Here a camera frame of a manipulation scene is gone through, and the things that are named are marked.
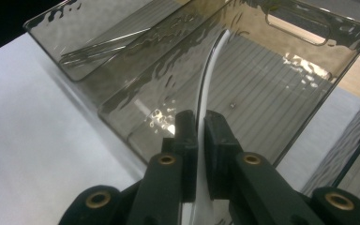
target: white table surface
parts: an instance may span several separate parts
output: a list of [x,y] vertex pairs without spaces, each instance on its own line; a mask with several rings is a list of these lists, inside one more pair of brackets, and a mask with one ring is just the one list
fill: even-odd
[[28,35],[0,49],[0,224],[57,224],[78,194],[145,166],[59,79]]

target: black background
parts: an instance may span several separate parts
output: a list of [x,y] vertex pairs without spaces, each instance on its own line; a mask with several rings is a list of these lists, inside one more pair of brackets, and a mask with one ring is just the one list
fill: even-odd
[[62,0],[0,0],[0,47],[25,33],[23,24]]

